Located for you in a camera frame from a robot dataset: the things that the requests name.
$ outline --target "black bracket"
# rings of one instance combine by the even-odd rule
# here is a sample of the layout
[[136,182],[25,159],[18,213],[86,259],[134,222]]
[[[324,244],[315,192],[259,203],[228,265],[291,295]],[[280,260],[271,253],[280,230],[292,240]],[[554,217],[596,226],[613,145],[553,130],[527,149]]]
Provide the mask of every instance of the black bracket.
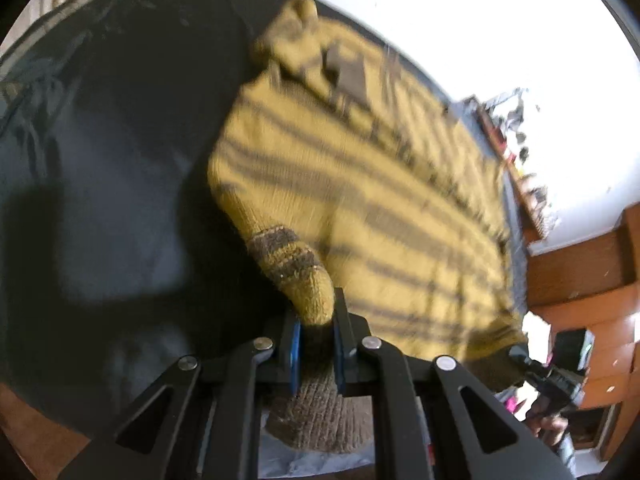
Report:
[[169,367],[64,469],[60,480],[257,477],[261,397],[298,390],[292,310],[224,358]]
[[[344,396],[372,397],[377,478],[572,479],[459,362],[405,356],[348,313],[342,290],[335,297],[335,378]],[[260,400],[296,394],[299,344],[300,323],[289,310],[224,358],[181,358],[60,480],[255,479]]]
[[573,479],[463,365],[450,356],[407,357],[371,336],[367,321],[348,313],[341,290],[334,334],[338,390],[372,397],[377,478]]

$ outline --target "wooden furniture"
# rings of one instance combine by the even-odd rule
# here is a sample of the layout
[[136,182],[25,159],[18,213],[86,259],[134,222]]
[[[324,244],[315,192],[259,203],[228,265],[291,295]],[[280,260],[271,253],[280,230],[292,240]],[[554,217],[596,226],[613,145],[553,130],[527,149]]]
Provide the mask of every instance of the wooden furniture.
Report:
[[516,199],[520,204],[520,221],[522,223],[522,234],[527,241],[527,244],[532,242],[537,242],[539,240],[543,240],[546,235],[542,230],[542,226],[538,221],[538,218],[530,206],[529,200],[527,199],[526,193],[522,190],[522,186],[520,183],[520,176],[518,175],[518,171],[514,167],[513,163],[504,160],[504,149],[500,146],[497,141],[498,132],[497,128],[494,125],[494,122],[489,117],[489,114],[484,109],[481,103],[477,102],[476,114],[478,115],[478,121],[482,126],[482,131],[485,134],[486,138],[489,140],[491,147],[494,149],[494,152],[500,160],[503,161],[505,165],[505,170],[509,173],[511,177],[511,183],[513,184],[513,190],[516,195]]
[[640,412],[640,204],[627,208],[612,233],[529,259],[529,305],[562,330],[588,328],[595,336],[582,410],[615,406],[600,448],[616,451]]
[[[84,435],[60,426],[16,396],[0,383],[0,464],[11,463],[10,443],[15,453],[38,480],[56,480],[60,471],[89,442]],[[5,477],[0,467],[0,478]]]
[[612,410],[611,406],[607,406],[566,414],[575,449],[591,449],[598,445]]

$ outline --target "wooden cabinet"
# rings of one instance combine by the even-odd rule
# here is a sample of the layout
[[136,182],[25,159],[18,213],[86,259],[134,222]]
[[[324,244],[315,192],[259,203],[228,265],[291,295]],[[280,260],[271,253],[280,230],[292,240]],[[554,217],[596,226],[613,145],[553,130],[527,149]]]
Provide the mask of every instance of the wooden cabinet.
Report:
[[622,402],[626,397],[628,386],[629,373],[593,380],[587,378],[584,385],[584,400],[580,409],[589,410]]
[[604,321],[587,325],[595,337],[594,349],[598,352],[613,346],[633,343],[636,328],[635,316],[621,317],[613,321]]
[[562,330],[583,328],[607,321],[620,320],[635,314],[639,310],[637,283],[584,298],[583,300],[567,301],[531,309],[534,314],[548,322],[556,333],[562,332]]
[[636,279],[640,278],[640,202],[622,213],[623,227],[631,241],[630,248],[636,265]]
[[617,451],[631,428],[631,425],[636,420],[638,413],[640,413],[640,396],[629,397],[622,403],[616,425],[609,437],[609,441],[600,450],[601,460],[609,460]]
[[596,338],[589,366],[589,380],[628,374],[631,370],[635,350],[634,343],[603,349],[598,346]]
[[640,396],[640,370],[629,376],[628,396]]
[[530,307],[620,288],[636,280],[628,236],[620,230],[529,259]]

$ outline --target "black fabric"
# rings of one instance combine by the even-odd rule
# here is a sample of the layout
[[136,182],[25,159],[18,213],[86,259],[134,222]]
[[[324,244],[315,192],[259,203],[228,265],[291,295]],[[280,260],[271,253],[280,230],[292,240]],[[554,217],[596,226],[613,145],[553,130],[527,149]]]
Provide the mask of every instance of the black fabric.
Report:
[[49,418],[92,436],[283,308],[206,161],[284,1],[93,0],[0,81],[1,380]]

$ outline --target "hand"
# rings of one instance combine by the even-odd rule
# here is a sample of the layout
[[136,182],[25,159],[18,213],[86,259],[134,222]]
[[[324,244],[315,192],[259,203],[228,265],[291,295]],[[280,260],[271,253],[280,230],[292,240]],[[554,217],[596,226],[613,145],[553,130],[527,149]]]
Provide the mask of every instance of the hand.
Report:
[[569,425],[569,421],[559,415],[533,416],[523,422],[535,437],[539,437],[540,431],[543,431],[542,442],[549,447],[556,446],[562,440]]

